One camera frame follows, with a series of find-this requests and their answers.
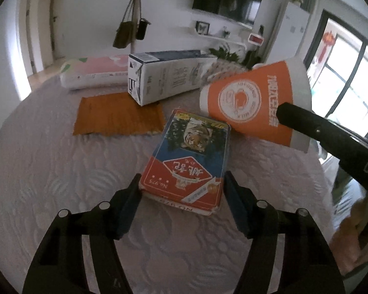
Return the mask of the orange white paper cup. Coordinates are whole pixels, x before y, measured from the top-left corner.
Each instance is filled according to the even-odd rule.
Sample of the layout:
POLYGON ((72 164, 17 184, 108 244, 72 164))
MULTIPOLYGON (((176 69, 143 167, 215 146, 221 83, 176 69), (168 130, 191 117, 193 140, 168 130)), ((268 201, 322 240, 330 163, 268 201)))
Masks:
POLYGON ((306 67, 298 57, 215 80, 199 97, 202 113, 235 131, 307 152, 310 137, 278 121, 277 109, 285 102, 312 109, 306 67))

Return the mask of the red blue playing card box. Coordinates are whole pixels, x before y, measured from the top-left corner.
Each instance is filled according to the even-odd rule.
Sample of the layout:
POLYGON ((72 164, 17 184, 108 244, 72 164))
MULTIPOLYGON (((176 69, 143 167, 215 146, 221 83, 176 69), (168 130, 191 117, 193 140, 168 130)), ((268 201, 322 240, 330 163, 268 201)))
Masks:
POLYGON ((230 132, 227 123, 174 110, 139 189, 167 206, 214 214, 221 203, 230 132))

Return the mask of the white milk carton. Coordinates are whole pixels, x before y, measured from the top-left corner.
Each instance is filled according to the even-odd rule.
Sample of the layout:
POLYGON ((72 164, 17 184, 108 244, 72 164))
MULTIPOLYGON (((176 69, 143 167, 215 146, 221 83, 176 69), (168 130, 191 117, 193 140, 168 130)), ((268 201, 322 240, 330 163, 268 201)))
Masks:
POLYGON ((128 93, 145 106, 201 87, 217 57, 201 50, 143 52, 128 57, 128 93))

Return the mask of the sliding glass balcony door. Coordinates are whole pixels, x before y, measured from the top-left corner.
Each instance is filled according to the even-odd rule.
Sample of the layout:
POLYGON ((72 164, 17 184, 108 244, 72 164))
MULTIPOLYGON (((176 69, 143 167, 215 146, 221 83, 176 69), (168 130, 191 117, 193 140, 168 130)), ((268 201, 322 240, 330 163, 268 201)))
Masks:
POLYGON ((314 113, 368 139, 368 39, 323 11, 304 63, 314 113), (322 56, 329 31, 336 40, 322 56))

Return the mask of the red chinese knot ornament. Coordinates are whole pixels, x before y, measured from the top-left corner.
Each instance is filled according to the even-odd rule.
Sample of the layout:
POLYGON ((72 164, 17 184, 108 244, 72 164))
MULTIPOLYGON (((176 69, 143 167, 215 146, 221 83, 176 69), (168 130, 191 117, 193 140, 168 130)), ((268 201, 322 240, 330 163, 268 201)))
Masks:
POLYGON ((322 36, 322 42, 324 43, 324 48, 322 50, 322 56, 326 54, 327 48, 333 46, 335 43, 335 36, 333 35, 332 31, 325 32, 322 36))

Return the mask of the white floor air conditioner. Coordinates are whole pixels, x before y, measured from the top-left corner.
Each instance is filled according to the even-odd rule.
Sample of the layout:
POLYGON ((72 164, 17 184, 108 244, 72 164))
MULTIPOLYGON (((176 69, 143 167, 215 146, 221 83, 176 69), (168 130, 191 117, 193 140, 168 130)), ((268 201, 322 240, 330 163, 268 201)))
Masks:
POLYGON ((296 56, 306 31, 310 13, 288 2, 282 12, 276 34, 266 52, 265 64, 280 62, 296 56))

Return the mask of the red white box shelf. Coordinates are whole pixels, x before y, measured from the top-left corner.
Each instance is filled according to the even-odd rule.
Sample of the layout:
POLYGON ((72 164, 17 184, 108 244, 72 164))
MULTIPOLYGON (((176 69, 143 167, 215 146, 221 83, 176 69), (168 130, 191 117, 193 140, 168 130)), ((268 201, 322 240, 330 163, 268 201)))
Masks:
POLYGON ((259 34, 251 33, 248 38, 248 43, 261 47, 264 43, 264 37, 259 34))

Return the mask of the orange snack wrapper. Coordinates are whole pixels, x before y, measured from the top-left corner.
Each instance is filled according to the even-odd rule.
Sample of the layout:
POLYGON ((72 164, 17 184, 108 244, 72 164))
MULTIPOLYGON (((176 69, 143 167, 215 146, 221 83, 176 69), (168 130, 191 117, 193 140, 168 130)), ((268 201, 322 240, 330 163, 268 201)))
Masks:
POLYGON ((74 135, 159 134, 165 127, 161 104, 140 106, 125 92, 82 98, 74 135))

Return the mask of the green potted plant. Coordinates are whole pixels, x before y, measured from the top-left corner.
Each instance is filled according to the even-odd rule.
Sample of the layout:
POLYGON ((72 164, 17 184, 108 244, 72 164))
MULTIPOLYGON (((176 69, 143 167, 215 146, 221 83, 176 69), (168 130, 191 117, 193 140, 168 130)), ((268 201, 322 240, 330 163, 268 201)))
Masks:
POLYGON ((222 45, 217 49, 210 48, 209 52, 213 56, 216 56, 218 59, 222 59, 224 61, 238 62, 239 60, 238 54, 236 54, 236 52, 230 52, 230 48, 225 45, 222 45))

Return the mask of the pink white tissue pack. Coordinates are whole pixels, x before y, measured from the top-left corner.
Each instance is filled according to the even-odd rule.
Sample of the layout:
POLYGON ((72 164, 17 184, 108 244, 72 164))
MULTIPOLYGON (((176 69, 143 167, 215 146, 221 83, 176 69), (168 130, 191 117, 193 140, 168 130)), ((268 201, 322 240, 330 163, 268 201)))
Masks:
POLYGON ((60 81, 68 90, 126 85, 128 55, 70 59, 60 69, 60 81))

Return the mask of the brown hanging tote bag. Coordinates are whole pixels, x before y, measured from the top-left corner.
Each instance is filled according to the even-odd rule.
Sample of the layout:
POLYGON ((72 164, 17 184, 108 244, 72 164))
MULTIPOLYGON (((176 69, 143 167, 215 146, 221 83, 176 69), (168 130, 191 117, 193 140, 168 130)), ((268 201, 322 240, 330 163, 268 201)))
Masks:
POLYGON ((130 0, 128 6, 125 9, 123 18, 116 31, 113 47, 117 49, 125 49, 130 43, 134 30, 134 24, 132 21, 133 7, 135 0, 130 0))

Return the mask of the black hanging small bag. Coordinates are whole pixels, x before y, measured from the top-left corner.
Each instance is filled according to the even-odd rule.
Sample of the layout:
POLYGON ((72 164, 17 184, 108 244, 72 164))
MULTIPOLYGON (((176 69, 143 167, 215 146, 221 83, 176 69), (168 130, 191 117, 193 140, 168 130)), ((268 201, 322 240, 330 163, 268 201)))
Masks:
POLYGON ((137 32, 135 38, 137 40, 144 40, 150 22, 147 19, 141 18, 138 24, 137 32))

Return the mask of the pink coat rack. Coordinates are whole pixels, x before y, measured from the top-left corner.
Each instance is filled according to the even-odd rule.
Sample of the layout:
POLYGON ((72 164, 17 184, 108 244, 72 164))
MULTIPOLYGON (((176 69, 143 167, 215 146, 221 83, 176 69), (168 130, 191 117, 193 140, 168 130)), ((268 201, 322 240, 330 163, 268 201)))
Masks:
POLYGON ((130 53, 135 53, 136 33, 137 33, 139 18, 140 18, 140 0, 133 0, 133 11, 132 11, 132 17, 131 17, 131 21, 133 23, 133 32, 131 36, 130 53))

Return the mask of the black picture frame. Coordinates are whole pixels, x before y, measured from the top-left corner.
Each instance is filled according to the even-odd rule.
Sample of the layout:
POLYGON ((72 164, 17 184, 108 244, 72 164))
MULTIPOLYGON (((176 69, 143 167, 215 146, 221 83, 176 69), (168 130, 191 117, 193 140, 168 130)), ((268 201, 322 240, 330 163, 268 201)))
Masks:
POLYGON ((195 30, 199 35, 208 35, 210 24, 202 21, 197 21, 195 30))

